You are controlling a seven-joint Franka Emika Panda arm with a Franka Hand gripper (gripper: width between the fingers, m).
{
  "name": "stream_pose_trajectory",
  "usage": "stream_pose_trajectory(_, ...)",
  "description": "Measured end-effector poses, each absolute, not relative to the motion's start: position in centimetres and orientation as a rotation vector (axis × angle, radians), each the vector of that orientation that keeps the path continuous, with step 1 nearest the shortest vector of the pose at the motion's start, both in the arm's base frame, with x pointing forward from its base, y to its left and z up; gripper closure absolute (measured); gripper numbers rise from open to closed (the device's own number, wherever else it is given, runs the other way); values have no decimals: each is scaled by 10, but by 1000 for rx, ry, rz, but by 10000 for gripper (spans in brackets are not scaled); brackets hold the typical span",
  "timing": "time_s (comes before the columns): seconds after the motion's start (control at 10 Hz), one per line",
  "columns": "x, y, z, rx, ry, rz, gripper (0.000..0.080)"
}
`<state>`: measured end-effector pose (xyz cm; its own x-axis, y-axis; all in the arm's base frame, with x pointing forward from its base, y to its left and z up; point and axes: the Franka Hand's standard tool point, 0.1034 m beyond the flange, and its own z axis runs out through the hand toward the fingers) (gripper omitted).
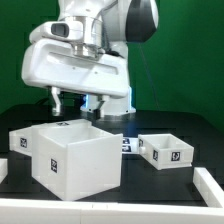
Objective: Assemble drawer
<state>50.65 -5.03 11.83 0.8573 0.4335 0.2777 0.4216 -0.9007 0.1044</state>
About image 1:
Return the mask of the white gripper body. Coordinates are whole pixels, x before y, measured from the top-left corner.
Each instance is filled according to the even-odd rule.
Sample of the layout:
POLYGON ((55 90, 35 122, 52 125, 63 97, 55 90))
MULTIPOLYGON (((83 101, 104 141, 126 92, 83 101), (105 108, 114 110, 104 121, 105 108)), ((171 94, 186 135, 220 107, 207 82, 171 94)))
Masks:
POLYGON ((33 30, 22 64, 23 81, 41 88, 125 97, 129 89, 126 60, 108 54, 97 59, 79 56, 75 50, 84 47, 85 31, 80 21, 45 22, 33 30))

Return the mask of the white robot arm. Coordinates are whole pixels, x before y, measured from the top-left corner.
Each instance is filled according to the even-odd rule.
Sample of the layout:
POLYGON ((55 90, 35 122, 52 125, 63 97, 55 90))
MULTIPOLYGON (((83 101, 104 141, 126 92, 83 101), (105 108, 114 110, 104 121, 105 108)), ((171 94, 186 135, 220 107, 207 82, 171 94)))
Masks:
POLYGON ((43 23, 29 36, 23 81, 51 90, 56 115, 62 112, 63 91, 84 94, 81 110, 98 118, 133 113, 127 44, 145 42, 156 32, 155 0, 58 3, 59 18, 43 23))

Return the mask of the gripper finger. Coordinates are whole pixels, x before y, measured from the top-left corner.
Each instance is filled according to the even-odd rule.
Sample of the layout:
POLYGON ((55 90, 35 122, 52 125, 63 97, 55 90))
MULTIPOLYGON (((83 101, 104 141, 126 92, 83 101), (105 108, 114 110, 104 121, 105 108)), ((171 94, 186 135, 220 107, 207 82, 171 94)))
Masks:
POLYGON ((61 115, 61 101, 60 101, 60 95, 61 91, 57 87, 52 87, 51 88, 51 95, 52 99, 54 102, 53 108, 52 108, 52 113, 55 116, 60 116, 61 115))
POLYGON ((102 95, 98 97, 99 104, 93 110, 93 114, 96 119, 100 119, 104 117, 104 108, 105 108, 105 105, 109 102, 109 99, 110 97, 107 95, 102 95))

